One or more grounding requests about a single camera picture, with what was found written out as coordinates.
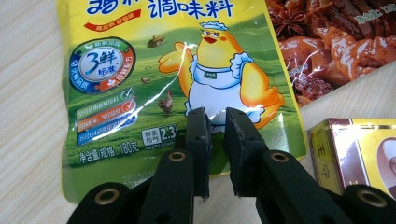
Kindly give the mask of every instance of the green label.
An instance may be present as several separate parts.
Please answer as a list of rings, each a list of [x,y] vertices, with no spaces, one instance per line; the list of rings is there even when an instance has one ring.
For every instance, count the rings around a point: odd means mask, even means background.
[[[217,78],[218,78],[218,74],[217,74],[217,73],[208,73],[208,72],[205,72],[204,77],[210,78],[210,79],[217,79]]]

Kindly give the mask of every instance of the brown food package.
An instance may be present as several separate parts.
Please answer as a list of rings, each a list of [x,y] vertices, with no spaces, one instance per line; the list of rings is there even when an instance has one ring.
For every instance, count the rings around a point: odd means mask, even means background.
[[[396,0],[266,0],[299,107],[396,60]]]

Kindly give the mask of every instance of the chef hat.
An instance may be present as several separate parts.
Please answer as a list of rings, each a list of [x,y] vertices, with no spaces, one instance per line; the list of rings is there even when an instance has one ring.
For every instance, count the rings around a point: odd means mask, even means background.
[[[209,21],[209,22],[201,22],[201,26],[205,29],[214,29],[226,31],[228,28],[224,25],[224,23],[220,23],[218,21]]]
[[[388,161],[396,157],[396,140],[388,140],[383,145],[385,157]]]

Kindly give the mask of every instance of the spice package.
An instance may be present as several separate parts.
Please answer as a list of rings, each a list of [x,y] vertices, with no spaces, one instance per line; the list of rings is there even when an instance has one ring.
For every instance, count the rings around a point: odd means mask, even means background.
[[[364,184],[396,199],[396,119],[326,119],[309,130],[318,183],[342,194]]]
[[[299,107],[396,59],[395,0],[266,0]]]
[[[246,112],[271,149],[296,158],[306,136],[264,1],[57,0],[69,129],[65,198],[95,186],[133,188],[186,132],[211,121],[212,175],[228,174],[225,108]]]

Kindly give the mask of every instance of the chicken eye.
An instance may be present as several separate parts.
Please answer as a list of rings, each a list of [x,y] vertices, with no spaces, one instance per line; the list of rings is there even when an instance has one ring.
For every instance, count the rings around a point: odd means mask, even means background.
[[[214,38],[219,38],[219,33],[212,33],[212,34],[210,34],[212,37],[214,37]]]

